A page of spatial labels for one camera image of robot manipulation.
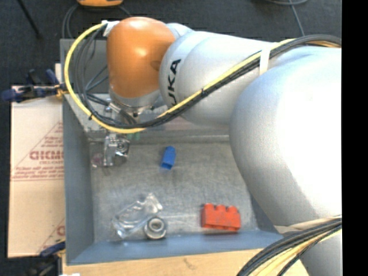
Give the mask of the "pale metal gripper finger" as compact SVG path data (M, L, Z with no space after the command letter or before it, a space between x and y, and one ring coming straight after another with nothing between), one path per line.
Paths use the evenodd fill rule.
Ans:
M123 164L128 160L130 142L127 140L119 141L114 153L115 164Z
M115 156L115 149L116 143L114 138L110 136L106 136L104 140L104 147L103 147L103 165L104 166L113 166L114 165L114 156Z

